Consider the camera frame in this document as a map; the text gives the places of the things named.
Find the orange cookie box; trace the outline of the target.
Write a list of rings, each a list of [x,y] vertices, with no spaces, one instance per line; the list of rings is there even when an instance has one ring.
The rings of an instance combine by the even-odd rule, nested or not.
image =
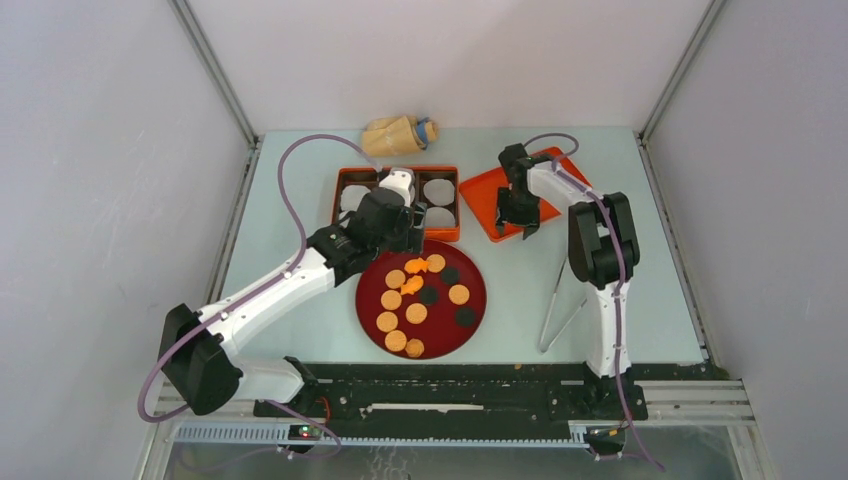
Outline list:
[[[355,232],[371,229],[394,240],[460,239],[458,169],[454,166],[343,168],[332,221]]]

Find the black sandwich cookie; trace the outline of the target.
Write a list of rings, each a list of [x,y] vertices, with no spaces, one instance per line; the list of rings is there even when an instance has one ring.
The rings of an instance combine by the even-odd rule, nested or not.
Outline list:
[[[435,287],[424,286],[419,290],[418,298],[425,306],[435,305],[439,301],[439,292]]]
[[[456,267],[445,267],[440,273],[440,279],[446,285],[456,285],[461,281],[460,272]]]
[[[456,311],[455,322],[460,327],[470,328],[476,322],[476,313],[471,307],[460,307]]]

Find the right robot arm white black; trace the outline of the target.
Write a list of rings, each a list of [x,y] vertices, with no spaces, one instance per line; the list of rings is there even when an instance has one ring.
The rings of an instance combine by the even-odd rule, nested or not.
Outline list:
[[[568,265],[586,287],[587,307],[598,317],[586,363],[599,378],[630,368],[625,344],[626,297],[640,261],[630,202],[621,192],[601,194],[568,172],[558,157],[530,155],[522,144],[498,155],[507,185],[497,190],[496,232],[519,228],[527,238],[541,225],[541,202],[565,214]]]

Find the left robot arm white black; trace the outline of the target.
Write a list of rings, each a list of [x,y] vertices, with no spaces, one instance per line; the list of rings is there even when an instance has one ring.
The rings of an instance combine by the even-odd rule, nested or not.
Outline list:
[[[202,416],[234,399],[275,401],[292,416],[316,403],[298,361],[250,359],[242,350],[286,313],[364,272],[382,254],[419,253],[426,208],[391,188],[366,194],[345,221],[316,230],[277,269],[216,303],[193,310],[186,304],[165,316],[156,370]]]

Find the metal tongs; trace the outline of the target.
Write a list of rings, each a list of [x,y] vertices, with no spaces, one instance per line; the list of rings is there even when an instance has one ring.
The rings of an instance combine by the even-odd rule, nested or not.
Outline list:
[[[537,342],[540,354],[547,354],[552,346],[563,336],[586,303],[584,284],[571,270],[571,263],[565,258],[560,266],[553,292],[542,322]]]

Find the orange box lid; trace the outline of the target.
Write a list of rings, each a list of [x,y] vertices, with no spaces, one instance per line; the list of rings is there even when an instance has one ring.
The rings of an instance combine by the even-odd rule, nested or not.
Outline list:
[[[567,177],[589,189],[591,183],[558,147],[530,153],[522,144],[505,147],[500,165],[459,185],[459,193],[488,239],[494,243],[535,233],[542,223],[585,199]]]

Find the dark red round plate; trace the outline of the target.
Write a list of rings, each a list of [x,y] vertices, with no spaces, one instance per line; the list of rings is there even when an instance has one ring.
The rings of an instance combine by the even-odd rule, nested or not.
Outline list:
[[[386,253],[359,279],[356,314],[367,337],[398,358],[448,355],[474,336],[487,306],[475,263],[456,247],[427,240],[421,254]]]

